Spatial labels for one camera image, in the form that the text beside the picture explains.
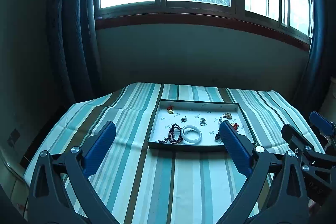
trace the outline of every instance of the striped tablecloth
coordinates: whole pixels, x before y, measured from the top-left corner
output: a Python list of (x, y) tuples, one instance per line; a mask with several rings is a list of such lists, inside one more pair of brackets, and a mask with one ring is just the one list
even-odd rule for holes
[[(277, 92), (135, 83), (107, 96), (73, 105), (44, 140), (27, 168), (25, 181), (30, 185), (42, 150), (63, 153), (98, 133), (106, 121), (113, 121), (117, 128), (115, 141), (98, 172), (89, 180), (120, 223), (216, 223), (246, 178), (222, 152), (149, 149), (148, 124), (160, 98), (238, 102), (258, 143), (269, 152), (284, 154), (289, 150), (281, 137), (281, 128), (290, 123), (316, 151), (324, 153), (300, 113)], [(67, 177), (64, 183), (75, 211), (85, 215)], [(258, 213), (260, 206), (259, 198), (251, 215)]]

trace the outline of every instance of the blue gripper pad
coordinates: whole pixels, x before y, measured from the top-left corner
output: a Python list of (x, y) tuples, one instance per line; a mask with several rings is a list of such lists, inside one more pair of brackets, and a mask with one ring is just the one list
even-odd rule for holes
[(326, 136), (332, 136), (335, 134), (334, 132), (334, 126), (332, 123), (330, 123), (328, 120), (323, 118), (320, 114), (318, 114), (316, 111), (313, 111), (309, 115), (310, 122), (315, 125), (320, 131), (324, 133)]
[(234, 130), (228, 120), (220, 124), (219, 136), (222, 139), (225, 148), (229, 152), (238, 172), (248, 178), (252, 174), (252, 155), (246, 150), (244, 145), (239, 140), (241, 137), (247, 137), (243, 135), (237, 135), (237, 131)]
[(89, 176), (94, 175), (98, 171), (98, 168), (110, 149), (115, 137), (116, 126), (113, 122), (107, 121), (97, 135), (93, 135), (87, 139), (88, 144), (90, 144), (90, 138), (94, 140), (91, 148), (84, 151), (84, 147), (87, 147), (87, 145), (85, 143), (83, 144), (82, 149), (84, 153), (82, 167), (83, 175), (86, 178), (89, 178)]

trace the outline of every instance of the box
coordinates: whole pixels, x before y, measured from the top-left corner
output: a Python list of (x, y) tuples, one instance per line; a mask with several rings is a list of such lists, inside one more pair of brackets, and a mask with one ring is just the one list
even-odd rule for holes
[[(169, 114), (167, 107), (173, 106), (174, 113)], [(148, 136), (149, 148), (165, 149), (171, 151), (193, 151), (193, 152), (215, 152), (226, 151), (221, 139), (215, 140), (215, 135), (218, 133), (218, 120), (223, 114), (230, 112), (232, 119), (230, 123), (238, 123), (238, 133), (245, 135), (251, 142), (256, 142), (255, 135), (248, 123), (244, 112), (238, 103), (221, 103), (221, 102), (196, 102), (196, 101), (181, 101), (181, 100), (164, 100), (161, 99), (155, 109), (154, 119), (151, 119), (148, 126), (150, 134)], [(187, 121), (181, 122), (181, 118), (186, 116)], [(206, 119), (206, 126), (201, 126), (201, 118)], [(168, 137), (168, 132), (171, 126), (176, 123), (181, 128), (186, 125), (193, 125), (199, 128), (202, 132), (202, 139), (198, 143), (189, 143), (185, 140), (178, 144), (160, 143), (159, 140), (164, 140)], [(196, 139), (198, 134), (190, 129), (185, 129), (185, 134), (188, 138)], [(175, 129), (174, 137), (177, 140), (179, 130)]]

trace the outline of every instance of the white bangle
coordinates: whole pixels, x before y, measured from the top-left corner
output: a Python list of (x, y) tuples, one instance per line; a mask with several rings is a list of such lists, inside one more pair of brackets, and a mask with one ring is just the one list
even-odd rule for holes
[[(192, 140), (192, 139), (187, 138), (187, 137), (184, 135), (184, 130), (185, 130), (186, 128), (191, 128), (191, 129), (195, 130), (195, 131), (199, 134), (198, 139), (196, 139), (196, 140)], [(196, 126), (185, 126), (185, 127), (183, 127), (183, 128), (181, 129), (181, 136), (182, 136), (182, 138), (183, 138), (185, 141), (187, 141), (187, 142), (189, 142), (189, 143), (197, 143), (197, 142), (199, 142), (199, 141), (202, 139), (202, 132), (201, 132)]]

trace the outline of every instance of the bolt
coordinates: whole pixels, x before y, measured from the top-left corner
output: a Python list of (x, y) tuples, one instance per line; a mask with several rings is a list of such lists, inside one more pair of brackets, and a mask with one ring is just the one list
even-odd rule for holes
[(74, 146), (73, 148), (70, 149), (71, 153), (77, 153), (79, 151), (78, 146)]
[(308, 165), (304, 165), (304, 166), (302, 166), (302, 170), (303, 170), (304, 172), (308, 172), (308, 171), (309, 171), (309, 167), (308, 167)]
[(262, 146), (256, 146), (255, 151), (263, 153), (265, 151), (265, 148), (263, 148)]
[(40, 153), (40, 156), (41, 156), (41, 157), (45, 157), (47, 154), (48, 154), (48, 151), (47, 151), (47, 150), (43, 150), (43, 151)]
[(288, 150), (288, 151), (287, 151), (287, 154), (288, 154), (290, 157), (294, 157), (294, 156), (295, 156), (295, 153), (294, 153), (292, 150)]

